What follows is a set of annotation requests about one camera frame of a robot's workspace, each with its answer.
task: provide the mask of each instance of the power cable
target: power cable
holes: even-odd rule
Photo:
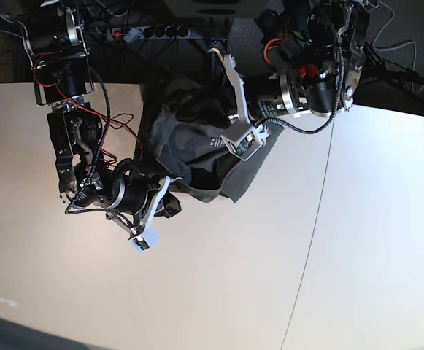
[[[378,59],[378,61],[379,61],[380,63],[382,63],[382,64],[383,64],[384,62],[388,62],[388,63],[390,63],[390,64],[393,64],[394,66],[399,67],[400,69],[403,69],[404,71],[408,71],[408,69],[406,69],[406,68],[405,68],[405,67],[403,67],[402,65],[400,65],[400,64],[398,64],[398,63],[395,63],[395,62],[392,62],[392,61],[389,61],[389,60],[388,60],[388,59],[386,59],[386,58],[380,57],[380,56],[379,56],[379,54],[377,54],[377,53],[375,52],[375,50],[374,50],[374,48],[372,47],[372,45],[370,45],[370,44],[366,43],[365,48],[367,49],[367,50],[366,50],[366,53],[374,55],[374,56]]]
[[[0,14],[0,18],[2,20],[5,20],[8,23],[14,23],[11,20],[8,20],[7,18],[5,18],[3,15]],[[22,22],[20,22],[19,20],[16,21],[16,23],[19,23],[22,28],[23,28],[23,32],[25,33],[26,37],[28,37],[28,30],[27,27],[25,26],[25,24],[23,24]],[[26,47],[26,43],[25,43],[25,39],[23,38],[23,36],[21,37],[22,42],[23,42],[23,46]],[[30,53],[28,53],[28,50],[25,50],[25,52],[27,53],[28,59],[30,60],[31,64],[33,64],[33,60],[31,59]]]
[[[86,214],[86,213],[104,212],[104,213],[108,213],[108,214],[113,214],[113,215],[115,215],[115,216],[123,219],[126,222],[127,226],[129,228],[132,228],[134,226],[132,224],[132,222],[129,221],[129,219],[125,215],[121,214],[119,211],[115,211],[115,210],[111,210],[111,209],[81,209],[81,210],[71,211],[71,209],[73,208],[74,204],[82,197],[83,190],[85,189],[85,187],[91,185],[91,181],[92,181],[93,175],[95,174],[96,166],[98,164],[98,161],[100,159],[100,155],[101,155],[102,150],[103,150],[103,143],[104,143],[104,140],[105,140],[105,138],[107,136],[107,133],[108,133],[108,130],[109,130],[109,121],[111,120],[111,105],[109,103],[109,96],[108,96],[108,92],[107,92],[106,86],[105,86],[103,80],[101,79],[101,77],[98,75],[98,73],[93,68],[90,68],[90,71],[92,72],[92,74],[95,77],[95,79],[99,82],[99,84],[101,86],[101,89],[103,90],[104,100],[105,100],[106,105],[107,105],[107,123],[104,126],[103,133],[101,135],[99,145],[98,145],[98,147],[96,149],[96,153],[95,153],[95,157],[93,159],[93,164],[92,164],[90,173],[82,181],[82,183],[80,184],[80,188],[79,188],[77,194],[69,202],[69,205],[67,206],[67,208],[65,210],[65,214],[66,215],[74,215],[74,214]]]
[[[311,241],[309,243],[309,249],[307,251],[306,262],[304,263],[304,268],[303,268],[303,271],[302,271],[301,280],[299,282],[298,292],[296,293],[296,298],[294,300],[293,309],[291,310],[290,320],[288,321],[288,326],[286,327],[285,335],[283,337],[283,341],[282,341],[282,345],[280,347],[280,350],[283,350],[283,345],[285,344],[286,336],[288,335],[288,330],[290,329],[291,320],[293,319],[294,311],[296,310],[296,303],[298,302],[299,292],[301,291],[302,281],[304,280],[304,274],[306,273],[307,262],[309,261],[309,255],[311,253],[312,242],[314,241],[315,229],[317,228],[317,221],[319,220],[320,207],[322,205],[323,191],[325,189],[325,181],[327,179],[328,163],[330,161],[331,146],[332,146],[332,141],[334,139],[334,130],[335,130],[335,122],[333,123],[332,129],[331,129],[330,144],[328,145],[327,163],[325,165],[325,173],[323,175],[322,190],[320,191],[319,205],[317,207],[317,213],[315,215],[315,223],[314,223],[314,228],[312,229]]]
[[[153,64],[155,64],[156,61],[161,57],[161,55],[163,55],[166,52],[166,50],[169,49],[169,47],[171,47],[173,44],[174,44],[174,37],[168,39],[166,44],[158,51],[158,53],[155,55],[155,57],[152,60]]]
[[[15,36],[16,38],[23,39],[21,35],[14,33],[13,31],[5,31],[4,29],[0,29],[0,33],[9,34],[9,35]]]
[[[387,9],[389,12],[390,12],[390,14],[391,14],[391,17],[390,17],[390,19],[386,22],[386,24],[384,24],[384,26],[383,27],[381,27],[381,29],[377,32],[377,34],[375,35],[375,37],[374,37],[374,41],[372,42],[372,47],[375,49],[375,50],[377,50],[377,51],[379,51],[379,52],[381,52],[381,53],[388,53],[388,52],[390,52],[390,51],[396,51],[396,50],[400,50],[400,49],[402,49],[402,48],[404,48],[404,47],[407,47],[407,46],[413,46],[413,53],[414,53],[414,55],[413,55],[413,65],[412,65],[412,70],[413,71],[415,71],[415,69],[416,69],[416,61],[417,61],[417,45],[416,45],[416,42],[414,42],[414,41],[412,41],[412,40],[406,40],[405,42],[400,42],[400,43],[398,43],[398,44],[395,44],[395,45],[392,45],[392,46],[387,46],[387,47],[378,47],[378,46],[376,46],[376,43],[377,43],[377,41],[379,40],[379,38],[380,38],[380,36],[382,35],[382,33],[384,32],[384,30],[393,22],[393,20],[395,19],[395,16],[396,16],[396,14],[395,14],[395,11],[393,11],[393,9],[390,7],[390,6],[388,6],[385,2],[383,2],[383,1],[379,1],[379,5],[381,5],[381,6],[383,6],[385,9]],[[415,85],[412,83],[411,84],[411,91],[413,92],[413,93],[420,93],[421,91],[423,91],[423,89],[424,89],[424,86],[423,85],[421,85],[417,90],[415,89]]]
[[[131,3],[129,4],[127,10],[121,14],[117,14],[117,13],[113,13],[109,8],[112,6],[115,6],[115,4],[113,4],[112,6],[106,6],[105,4],[103,4],[101,2],[101,0],[95,0],[96,2],[98,2],[100,4],[100,6],[102,6],[111,16],[113,17],[124,17],[125,15],[127,15],[128,11],[131,9],[132,5],[134,4],[134,1],[131,1]]]
[[[107,48],[107,49],[111,49],[114,51],[122,51],[123,48],[121,48],[120,46],[112,46],[109,42],[104,42],[98,38],[96,38],[92,33],[88,33],[90,35],[90,37],[97,43],[99,43],[102,47]],[[146,61],[141,55],[139,55],[138,52],[131,50],[129,48],[125,49],[126,52],[131,53],[132,55],[134,55],[134,57],[141,63],[143,63],[146,67],[148,67],[149,69],[151,68],[155,68],[153,67],[153,65]]]

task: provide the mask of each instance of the dark gray cloth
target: dark gray cloth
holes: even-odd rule
[[[223,113],[228,108],[224,101],[232,100],[232,90],[223,88],[217,95],[205,94],[197,104],[184,109],[178,103],[182,96],[203,87],[179,79],[163,86],[163,90],[149,89],[140,128],[142,144],[146,148],[146,159],[155,161],[169,176],[182,178],[169,190],[187,193],[206,203],[219,195],[238,201],[251,185],[282,128],[272,125],[267,145],[243,162],[227,151],[220,136],[228,123],[227,114]],[[153,93],[155,98],[148,98]]]

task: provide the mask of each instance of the red wire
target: red wire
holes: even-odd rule
[[[117,157],[116,157],[115,155],[113,155],[111,152],[108,152],[108,151],[106,151],[106,150],[104,150],[104,149],[101,149],[101,151],[102,151],[105,155],[108,155],[108,156],[110,156],[111,158],[113,158],[113,159],[116,159],[116,160],[117,160]]]
[[[72,100],[71,98],[69,98],[69,97],[67,97],[66,95],[64,95],[64,93],[61,91],[61,88],[59,87],[59,85],[58,84],[56,84],[55,85],[55,87],[56,87],[56,90],[60,93],[60,95],[61,96],[63,96],[63,98],[66,100],[66,101],[68,101],[69,103],[71,103],[71,104],[73,104],[74,106],[76,106],[77,108],[79,108],[79,109],[81,109],[81,110],[83,110],[83,111],[86,111],[86,112],[88,112],[88,113],[91,113],[91,114],[94,114],[94,115],[97,115],[98,117],[100,117],[104,122],[106,122],[106,123],[114,123],[114,124],[118,124],[118,125],[120,125],[122,128],[124,128],[124,129],[126,129],[135,139],[136,139],[136,142],[137,142],[137,144],[139,145],[139,147],[140,147],[140,159],[142,159],[142,157],[143,157],[143,155],[144,155],[144,150],[142,149],[142,145],[140,144],[140,140],[139,140],[139,137],[126,125],[126,124],[122,124],[121,122],[118,122],[117,120],[113,120],[113,119],[110,119],[110,120],[108,120],[108,118],[106,118],[104,115],[102,115],[102,114],[100,114],[100,113],[98,113],[98,112],[95,112],[95,111],[92,111],[91,109],[87,109],[87,108],[85,108],[84,106],[80,106],[76,101],[74,101],[74,100]]]
[[[274,64],[269,60],[269,58],[267,57],[267,51],[270,48],[270,45],[273,44],[274,42],[281,42],[283,39],[282,38],[274,38],[272,40],[269,40],[269,42],[266,43],[264,49],[263,49],[263,59],[265,60],[265,62],[267,62],[270,66],[273,66]]]
[[[135,139],[136,139],[136,143],[139,145],[140,147],[140,159],[142,159],[143,155],[144,155],[144,150],[142,149],[142,145],[140,144],[140,140],[139,137],[124,123],[118,122],[117,120],[114,119],[109,119],[107,117],[105,117],[104,115],[102,115],[101,113],[92,111],[91,109],[85,108],[84,106],[80,106],[76,101],[74,101],[73,99],[67,97],[63,91],[61,90],[61,88],[59,87],[57,82],[54,82],[52,84],[43,84],[40,81],[38,81],[38,79],[36,78],[36,69],[38,67],[38,64],[42,61],[42,59],[48,55],[54,55],[55,53],[58,53],[57,51],[53,51],[53,52],[46,52],[43,55],[39,56],[38,59],[36,60],[36,63],[33,66],[33,75],[34,75],[34,81],[35,83],[37,83],[39,86],[42,86],[44,88],[52,88],[53,86],[56,88],[56,90],[59,92],[59,94],[66,100],[68,101],[70,104],[73,104],[75,107],[77,107],[78,109],[81,109],[87,113],[96,115],[98,117],[100,117],[104,122],[106,123],[114,123],[116,125],[119,125],[120,128],[124,128],[126,129]]]
[[[39,56],[38,60],[36,60],[36,63],[34,64],[34,67],[33,67],[35,83],[37,83],[39,86],[42,86],[44,88],[51,88],[55,86],[56,83],[54,82],[53,84],[43,84],[42,82],[39,82],[38,79],[36,78],[36,69],[38,68],[38,63],[40,63],[44,57],[48,55],[54,55],[55,53],[58,53],[58,51],[46,52],[43,55]]]
[[[105,160],[105,161],[104,161],[104,164],[105,164],[106,166],[108,166],[108,167],[112,166],[112,167],[114,168],[114,167],[115,167],[116,162],[115,162],[115,161],[113,161],[113,160],[111,160],[111,161]]]

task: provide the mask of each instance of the black coiled wire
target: black coiled wire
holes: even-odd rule
[[[283,126],[286,126],[287,128],[297,131],[298,133],[302,133],[304,135],[314,135],[316,133],[321,132],[322,130],[325,130],[333,121],[334,118],[336,116],[336,113],[338,112],[338,107],[339,107],[339,103],[340,103],[340,98],[342,97],[342,90],[343,90],[343,83],[344,83],[344,59],[343,59],[343,49],[342,46],[340,45],[339,42],[339,35],[338,32],[335,29],[334,24],[332,23],[332,21],[330,20],[330,18],[324,13],[324,11],[322,11],[320,9],[320,11],[322,12],[324,18],[327,21],[328,27],[330,28],[332,34],[334,35],[334,44],[337,47],[337,52],[338,52],[338,61],[339,61],[339,81],[338,81],[338,87],[336,89],[336,98],[335,98],[335,103],[334,103],[334,108],[332,109],[332,112],[330,114],[330,117],[328,118],[328,120],[319,128],[315,129],[315,130],[304,130],[304,129],[300,129],[292,124],[290,124],[289,122],[287,122],[286,120],[280,119],[280,118],[276,118],[276,117],[267,117],[267,118],[263,118],[262,120],[260,120],[258,122],[259,125],[264,124],[266,122],[273,122],[276,124],[280,124]]]
[[[80,209],[80,210],[76,210],[76,211],[71,211],[71,209],[74,207],[74,204],[82,196],[83,190],[85,189],[85,187],[89,186],[92,182],[92,178],[93,178],[93,175],[95,174],[95,170],[96,170],[96,165],[98,164],[98,161],[100,159],[101,149],[103,147],[104,140],[105,140],[105,138],[107,137],[107,134],[108,134],[109,122],[111,120],[111,104],[109,103],[109,96],[108,96],[107,88],[106,88],[106,86],[103,82],[103,79],[99,76],[99,74],[95,71],[95,69],[90,68],[90,71],[91,71],[92,75],[95,77],[95,80],[100,84],[101,89],[103,90],[104,100],[105,100],[105,103],[107,105],[107,122],[104,125],[103,133],[101,135],[98,148],[96,149],[95,158],[93,159],[93,164],[92,164],[92,168],[90,170],[90,173],[80,184],[80,188],[79,188],[77,194],[74,196],[74,198],[72,198],[69,205],[67,206],[65,214],[66,215],[74,215],[74,214],[84,214],[84,213],[105,212],[105,213],[113,214],[115,216],[118,216],[118,217],[124,219],[124,221],[126,221],[126,223],[127,223],[127,226],[129,228],[132,228],[134,225],[132,225],[132,223],[129,221],[129,219],[125,215],[122,215],[119,211],[115,211],[115,210],[111,210],[111,209],[103,209],[103,208],[100,208],[100,209]]]

